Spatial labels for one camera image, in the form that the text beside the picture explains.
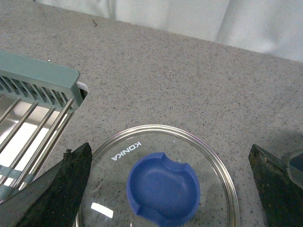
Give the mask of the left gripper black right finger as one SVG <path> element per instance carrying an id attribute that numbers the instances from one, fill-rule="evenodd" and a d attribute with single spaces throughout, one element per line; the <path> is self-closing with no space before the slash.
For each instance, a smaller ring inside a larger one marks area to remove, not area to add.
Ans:
<path id="1" fill-rule="evenodd" d="M 303 225 L 303 189 L 292 182 L 282 164 L 282 157 L 254 144 L 249 162 L 268 227 Z"/>

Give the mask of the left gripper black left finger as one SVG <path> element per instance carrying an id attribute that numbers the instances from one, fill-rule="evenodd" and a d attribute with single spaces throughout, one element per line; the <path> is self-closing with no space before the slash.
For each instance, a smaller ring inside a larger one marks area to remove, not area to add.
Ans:
<path id="1" fill-rule="evenodd" d="M 2 227 L 71 227 L 80 208 L 92 162 L 89 143 L 0 205 Z"/>

